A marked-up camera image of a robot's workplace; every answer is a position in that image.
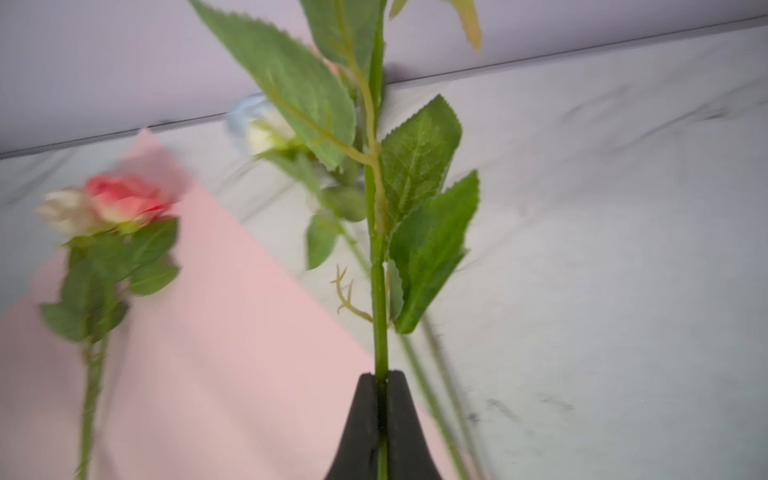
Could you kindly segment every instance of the pink paper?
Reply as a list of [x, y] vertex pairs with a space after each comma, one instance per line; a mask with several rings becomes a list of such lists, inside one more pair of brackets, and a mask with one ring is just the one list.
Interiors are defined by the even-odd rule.
[[[114, 331], [92, 478], [321, 480], [371, 356], [148, 131], [127, 158], [124, 168], [151, 167], [156, 181], [171, 172], [184, 191], [182, 271], [159, 294], [132, 299]], [[35, 306], [56, 297], [62, 273], [59, 255], [0, 323], [3, 479], [74, 471], [83, 368]], [[431, 417], [420, 416], [443, 478], [454, 479]]]

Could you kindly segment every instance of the flower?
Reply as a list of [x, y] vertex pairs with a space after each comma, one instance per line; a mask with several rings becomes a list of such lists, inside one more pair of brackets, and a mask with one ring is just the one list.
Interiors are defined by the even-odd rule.
[[85, 193], [102, 220], [125, 230], [143, 227], [173, 204], [170, 195], [136, 175], [95, 175], [85, 183]]
[[80, 188], [69, 187], [46, 194], [45, 201], [33, 211], [55, 230], [77, 237], [102, 225], [91, 202]]
[[288, 122], [261, 92], [245, 97], [227, 114], [227, 130], [249, 155], [285, 148], [296, 137]]

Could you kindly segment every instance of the coral pink flower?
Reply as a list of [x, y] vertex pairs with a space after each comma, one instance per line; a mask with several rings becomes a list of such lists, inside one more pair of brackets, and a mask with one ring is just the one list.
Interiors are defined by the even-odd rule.
[[135, 175], [95, 175], [85, 183], [85, 192], [104, 221], [132, 228], [150, 223], [173, 204], [170, 195]]

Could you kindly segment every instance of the background wall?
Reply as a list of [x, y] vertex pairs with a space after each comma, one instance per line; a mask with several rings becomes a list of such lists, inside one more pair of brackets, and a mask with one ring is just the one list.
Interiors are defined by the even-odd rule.
[[[476, 0], [480, 55], [453, 9], [387, 24], [404, 80], [768, 15], [764, 0]], [[211, 0], [308, 39], [297, 0]], [[0, 154], [219, 114], [254, 89], [184, 0], [2, 0]]]

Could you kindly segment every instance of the marble countertop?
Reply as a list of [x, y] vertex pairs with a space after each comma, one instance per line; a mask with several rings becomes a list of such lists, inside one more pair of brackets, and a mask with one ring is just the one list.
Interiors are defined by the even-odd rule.
[[[464, 126], [447, 184], [476, 168], [482, 198], [430, 311], [492, 474], [768, 478], [768, 27], [398, 84], [382, 131], [438, 93]], [[342, 244], [304, 270], [300, 186], [221, 122], [157, 136], [320, 304], [338, 263], [365, 305]], [[55, 250], [42, 194], [131, 142], [0, 162], [0, 310]]]

